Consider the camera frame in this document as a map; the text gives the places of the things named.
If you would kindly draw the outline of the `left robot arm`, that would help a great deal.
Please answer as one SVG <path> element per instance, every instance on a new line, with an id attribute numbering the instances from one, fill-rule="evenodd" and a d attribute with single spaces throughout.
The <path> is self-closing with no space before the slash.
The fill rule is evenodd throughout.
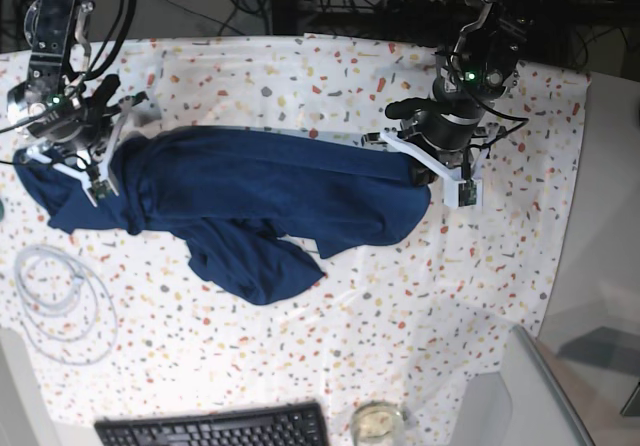
<path id="1" fill-rule="evenodd" d="M 436 77 L 429 98 L 410 98 L 386 107 L 402 123 L 393 138 L 425 152 L 487 151 L 527 124 L 499 112 L 495 102 L 517 83 L 518 61 L 542 0 L 447 0 L 465 5 L 474 19 L 447 25 L 436 51 Z"/>

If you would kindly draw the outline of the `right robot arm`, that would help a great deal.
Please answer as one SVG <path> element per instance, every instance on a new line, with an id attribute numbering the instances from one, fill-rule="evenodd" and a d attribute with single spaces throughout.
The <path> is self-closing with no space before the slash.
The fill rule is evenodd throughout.
<path id="1" fill-rule="evenodd" d="M 124 44 L 137 0 L 119 0 L 116 18 L 97 52 L 88 40 L 93 0 L 36 0 L 24 19 L 31 47 L 25 80 L 7 94 L 12 130 L 44 139 L 62 155 L 101 159 L 116 136 L 120 111 L 111 99 L 121 85 L 109 73 Z"/>

